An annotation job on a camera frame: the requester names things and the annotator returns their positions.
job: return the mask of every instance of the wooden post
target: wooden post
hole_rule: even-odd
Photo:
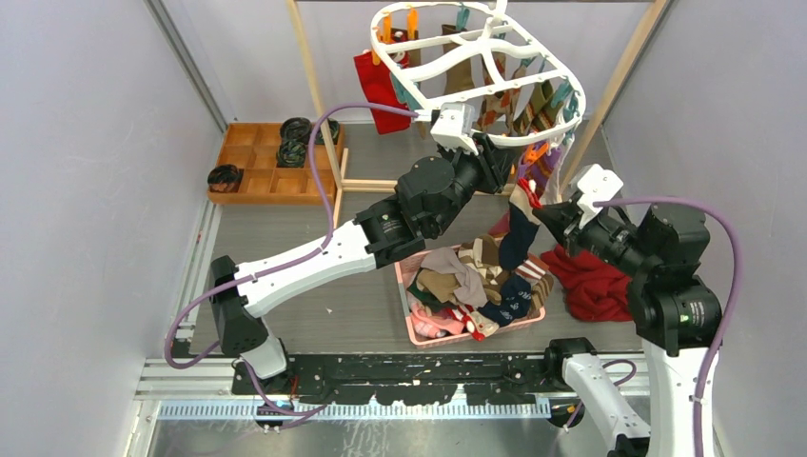
[[[291,17],[291,24],[294,26],[294,34],[297,36],[297,45],[300,47],[300,54],[303,57],[305,77],[308,79],[308,88],[311,90],[311,99],[314,102],[314,109],[317,110],[318,116],[322,116],[325,114],[325,107],[323,106],[323,99],[320,95],[320,85],[317,82],[317,71],[314,69],[314,58],[311,57],[311,48],[308,46],[308,40],[305,38],[305,28],[303,26],[303,18],[300,17],[300,9],[297,8],[297,2],[295,0],[285,0],[285,5],[288,7],[288,15]],[[339,192],[342,190],[343,174],[339,167],[339,159],[336,157],[336,150],[333,147],[333,137],[331,136],[330,126],[327,122],[323,123],[322,133],[328,162],[330,162],[330,169],[333,172],[333,181],[336,183],[337,192]]]
[[[652,5],[647,7],[647,10],[644,12],[641,20],[639,20],[636,30],[634,30],[627,47],[625,47],[625,51],[622,53],[622,57],[617,63],[617,68],[611,74],[611,79],[608,81],[608,85],[605,86],[605,93],[602,95],[600,104],[594,111],[594,115],[592,115],[591,119],[589,119],[580,139],[575,142],[571,162],[564,167],[563,177],[561,179],[561,188],[559,189],[561,193],[563,193],[563,191],[569,185],[569,182],[575,176],[575,172],[580,165],[582,156],[585,154],[588,146],[591,144],[591,140],[594,139],[594,135],[597,134],[597,130],[602,125],[602,121],[605,120],[605,114],[608,113],[608,111],[611,109],[611,105],[614,104],[614,100],[616,100],[617,94],[619,93],[622,85],[625,83],[630,69],[633,68],[634,64],[636,63],[636,59],[639,57],[641,49],[644,47],[644,44],[650,37],[650,33],[656,27],[656,24],[658,23],[659,18],[664,12],[664,8],[667,6],[669,1],[670,0],[655,0]]]
[[[340,174],[342,179],[344,179],[344,169],[347,168],[347,153],[349,152],[348,148],[344,148],[342,151],[342,167],[340,168]],[[344,193],[346,189],[336,189],[336,201],[335,205],[333,206],[333,227],[339,226],[339,212],[342,210],[342,199],[344,198]]]

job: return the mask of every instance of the white mounting bracket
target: white mounting bracket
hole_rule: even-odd
[[[572,179],[572,190],[582,192],[578,207],[582,209],[580,228],[592,221],[602,208],[595,207],[595,202],[605,202],[614,198],[622,189],[622,180],[614,171],[604,169],[598,164],[581,169]]]
[[[440,117],[431,128],[431,136],[446,149],[462,149],[465,153],[479,155],[471,138],[474,107],[465,103],[446,103],[440,108]]]

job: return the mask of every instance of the orange clothespin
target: orange clothespin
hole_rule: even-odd
[[[378,33],[378,27],[373,27],[373,30],[376,32],[376,37],[381,40],[381,34]],[[370,50],[370,52],[373,54],[373,65],[379,66],[381,64],[381,58],[378,56],[375,50]]]
[[[418,34],[418,11],[414,8],[406,16],[406,33],[409,40],[414,40]]]
[[[544,141],[539,148],[536,145],[530,145],[524,152],[523,165],[532,165],[538,161],[549,150],[549,142]]]
[[[382,29],[382,41],[388,45],[392,43],[392,16],[389,13],[384,15],[382,25],[384,26]]]

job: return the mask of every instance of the pink plastic bin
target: pink plastic bin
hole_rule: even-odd
[[[406,331],[409,333],[409,340],[415,345],[417,348],[425,349],[425,348],[433,348],[436,346],[442,345],[450,345],[451,343],[459,343],[460,341],[472,340],[473,337],[470,333],[462,333],[459,335],[449,335],[443,338],[426,338],[425,336],[421,336],[418,333],[415,333],[415,329],[412,325],[412,317],[411,311],[409,310],[409,301],[406,298],[406,288],[412,283],[412,278],[415,276],[415,273],[418,272],[418,269],[421,267],[421,262],[426,254],[429,251],[425,250],[423,252],[419,252],[414,254],[406,259],[402,260],[401,262],[395,263],[395,275],[398,277],[398,290],[401,293],[401,304],[403,305],[403,316],[406,321]],[[530,260],[533,261],[539,267],[544,268],[544,270],[549,270],[547,265],[538,257],[530,254]],[[506,333],[508,331],[518,330],[521,328],[527,328],[539,320],[543,319],[546,315],[546,311],[541,307],[540,309],[532,308],[530,309],[529,314],[519,320],[513,321],[507,327],[500,328],[499,330],[494,333],[491,338],[495,337],[500,333]]]

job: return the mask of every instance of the navy sock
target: navy sock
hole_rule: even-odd
[[[502,304],[487,302],[479,308],[479,313],[499,324],[499,327],[507,327],[514,320],[526,316],[531,305],[532,290],[529,283],[514,274],[502,284]]]
[[[510,204],[510,232],[499,246],[499,265],[512,271],[527,260],[527,251],[535,241],[538,226],[530,222],[519,207]]]

